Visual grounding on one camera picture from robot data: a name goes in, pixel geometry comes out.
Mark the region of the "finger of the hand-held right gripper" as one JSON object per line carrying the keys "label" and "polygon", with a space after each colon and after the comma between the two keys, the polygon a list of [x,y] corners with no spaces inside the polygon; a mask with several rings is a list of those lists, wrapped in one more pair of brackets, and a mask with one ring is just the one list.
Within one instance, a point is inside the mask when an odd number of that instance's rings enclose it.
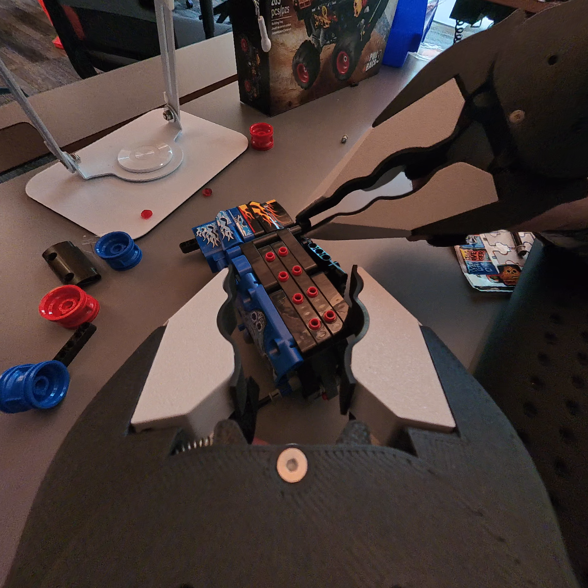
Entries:
{"label": "finger of the hand-held right gripper", "polygon": [[370,127],[316,191],[318,198],[298,213],[299,225],[335,207],[349,193],[375,186],[408,158],[449,139],[465,99],[455,78],[435,88],[397,114]]}
{"label": "finger of the hand-held right gripper", "polygon": [[459,162],[435,173],[412,194],[376,199],[364,209],[328,218],[305,234],[323,240],[407,237],[414,229],[497,201],[493,176]]}

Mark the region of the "blue wheel hub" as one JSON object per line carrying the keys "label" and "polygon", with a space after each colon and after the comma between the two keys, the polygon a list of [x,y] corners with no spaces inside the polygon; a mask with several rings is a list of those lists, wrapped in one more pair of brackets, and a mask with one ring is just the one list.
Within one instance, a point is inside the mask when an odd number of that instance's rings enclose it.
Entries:
{"label": "blue wheel hub", "polygon": [[69,385],[66,366],[56,360],[11,367],[1,375],[1,411],[51,409],[63,400]]}
{"label": "blue wheel hub", "polygon": [[122,231],[110,232],[101,237],[94,250],[111,268],[118,271],[131,269],[142,260],[141,249],[128,233]]}

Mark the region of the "black connector block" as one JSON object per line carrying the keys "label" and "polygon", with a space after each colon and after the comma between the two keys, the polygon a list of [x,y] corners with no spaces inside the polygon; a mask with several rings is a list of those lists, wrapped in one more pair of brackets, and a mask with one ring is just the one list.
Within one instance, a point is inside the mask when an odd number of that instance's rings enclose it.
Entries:
{"label": "black connector block", "polygon": [[49,246],[42,257],[64,285],[83,288],[101,280],[92,262],[69,240]]}

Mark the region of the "blue storage bin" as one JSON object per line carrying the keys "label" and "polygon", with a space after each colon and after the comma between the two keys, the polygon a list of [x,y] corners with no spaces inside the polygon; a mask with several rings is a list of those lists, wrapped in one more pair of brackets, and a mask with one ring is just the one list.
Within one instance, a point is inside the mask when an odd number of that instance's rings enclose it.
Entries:
{"label": "blue storage bin", "polygon": [[417,52],[429,31],[438,1],[398,1],[383,54],[383,65],[400,68],[408,53]]}

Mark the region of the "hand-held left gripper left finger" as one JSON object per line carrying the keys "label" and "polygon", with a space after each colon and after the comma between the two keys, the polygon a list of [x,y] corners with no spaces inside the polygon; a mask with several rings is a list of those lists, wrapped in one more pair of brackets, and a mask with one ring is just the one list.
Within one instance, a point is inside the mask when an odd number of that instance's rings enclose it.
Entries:
{"label": "hand-held left gripper left finger", "polygon": [[258,386],[246,379],[238,346],[232,269],[221,270],[167,322],[131,425],[137,432],[177,427],[208,443],[217,422],[236,418],[254,437]]}

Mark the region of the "black blue brick truck model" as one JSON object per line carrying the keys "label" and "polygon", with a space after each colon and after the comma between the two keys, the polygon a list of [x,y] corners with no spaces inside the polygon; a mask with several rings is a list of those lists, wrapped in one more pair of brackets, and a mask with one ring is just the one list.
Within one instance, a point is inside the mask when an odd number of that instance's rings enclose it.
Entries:
{"label": "black blue brick truck model", "polygon": [[349,306],[300,243],[302,228],[276,200],[220,210],[180,244],[211,271],[232,269],[239,330],[249,335],[282,394],[339,393]]}

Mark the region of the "monster truck set box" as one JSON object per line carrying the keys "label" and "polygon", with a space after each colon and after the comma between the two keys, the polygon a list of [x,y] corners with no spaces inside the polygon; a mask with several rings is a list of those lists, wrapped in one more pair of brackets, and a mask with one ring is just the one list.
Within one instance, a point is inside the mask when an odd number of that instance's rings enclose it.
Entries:
{"label": "monster truck set box", "polygon": [[273,116],[378,73],[397,1],[231,1],[240,99]]}

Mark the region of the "black dotted mat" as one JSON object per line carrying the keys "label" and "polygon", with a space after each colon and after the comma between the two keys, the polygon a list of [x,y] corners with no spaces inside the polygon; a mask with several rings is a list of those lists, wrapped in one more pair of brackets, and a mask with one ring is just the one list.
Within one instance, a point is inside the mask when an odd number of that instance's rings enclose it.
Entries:
{"label": "black dotted mat", "polygon": [[535,241],[475,377],[509,418],[546,486],[587,587],[587,263]]}

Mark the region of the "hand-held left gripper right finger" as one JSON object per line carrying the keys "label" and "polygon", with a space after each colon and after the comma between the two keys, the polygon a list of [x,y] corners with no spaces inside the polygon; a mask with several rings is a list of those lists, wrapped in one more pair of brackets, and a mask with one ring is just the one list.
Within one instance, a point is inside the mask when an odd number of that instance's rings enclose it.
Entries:
{"label": "hand-held left gripper right finger", "polygon": [[452,412],[417,319],[358,266],[349,297],[342,415],[366,424],[383,445],[405,427],[452,432]]}

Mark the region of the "sticker sheet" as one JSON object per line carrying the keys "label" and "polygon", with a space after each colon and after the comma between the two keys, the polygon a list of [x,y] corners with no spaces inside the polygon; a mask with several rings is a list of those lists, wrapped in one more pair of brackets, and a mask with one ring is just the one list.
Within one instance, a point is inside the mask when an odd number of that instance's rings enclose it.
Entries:
{"label": "sticker sheet", "polygon": [[[530,252],[534,235],[519,232]],[[526,262],[519,258],[511,232],[496,231],[469,235],[464,245],[454,247],[459,265],[468,283],[482,292],[512,292]]]}

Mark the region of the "white book stand base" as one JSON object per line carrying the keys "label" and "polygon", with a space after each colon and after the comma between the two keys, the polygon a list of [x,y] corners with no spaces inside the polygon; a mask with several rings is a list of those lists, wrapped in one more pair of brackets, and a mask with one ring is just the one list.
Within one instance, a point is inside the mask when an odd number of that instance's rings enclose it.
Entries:
{"label": "white book stand base", "polygon": [[[247,138],[185,112],[179,129],[148,112],[77,152],[82,175],[54,164],[26,185],[33,200],[98,236],[137,239],[229,165]],[[150,209],[150,219],[141,211]]]}

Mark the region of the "red wheel hub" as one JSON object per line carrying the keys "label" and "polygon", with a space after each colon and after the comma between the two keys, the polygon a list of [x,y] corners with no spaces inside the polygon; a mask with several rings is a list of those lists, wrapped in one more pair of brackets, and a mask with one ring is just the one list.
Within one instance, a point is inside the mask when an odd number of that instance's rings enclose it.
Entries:
{"label": "red wheel hub", "polygon": [[75,285],[50,290],[38,306],[41,317],[67,329],[92,322],[99,309],[99,301]]}
{"label": "red wheel hub", "polygon": [[249,127],[251,147],[257,151],[268,151],[274,146],[273,126],[266,122],[254,123]]}

